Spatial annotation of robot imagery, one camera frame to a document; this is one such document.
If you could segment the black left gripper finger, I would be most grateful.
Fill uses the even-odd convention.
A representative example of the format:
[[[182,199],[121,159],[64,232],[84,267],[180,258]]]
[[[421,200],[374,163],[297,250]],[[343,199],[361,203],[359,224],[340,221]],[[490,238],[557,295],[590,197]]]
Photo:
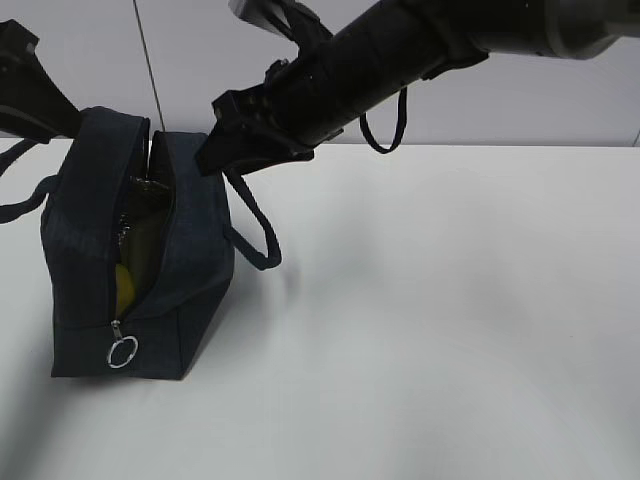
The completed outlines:
[[[79,110],[51,80],[36,55],[39,38],[18,21],[1,23],[1,106],[35,119],[53,136],[75,136]]]
[[[6,105],[1,106],[1,130],[19,138],[47,144],[52,132],[23,112]]]

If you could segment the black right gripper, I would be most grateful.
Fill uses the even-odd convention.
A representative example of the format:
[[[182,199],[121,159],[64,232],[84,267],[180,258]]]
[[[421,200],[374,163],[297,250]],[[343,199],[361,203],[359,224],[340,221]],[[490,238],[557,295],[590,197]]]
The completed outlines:
[[[297,57],[274,62],[262,83],[214,101],[216,123],[196,155],[203,176],[311,161],[312,149],[392,96],[400,141],[409,85],[488,58],[439,1],[378,1],[332,34],[311,49],[296,45]]]

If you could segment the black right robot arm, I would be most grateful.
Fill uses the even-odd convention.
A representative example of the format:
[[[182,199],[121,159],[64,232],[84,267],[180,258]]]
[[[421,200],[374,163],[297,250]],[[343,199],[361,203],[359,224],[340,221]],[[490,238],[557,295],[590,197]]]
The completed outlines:
[[[408,89],[493,54],[588,60],[639,34],[635,1],[383,0],[338,31],[299,1],[233,1],[240,20],[296,44],[263,81],[212,104],[205,176],[311,160],[357,122],[380,154],[401,144]]]

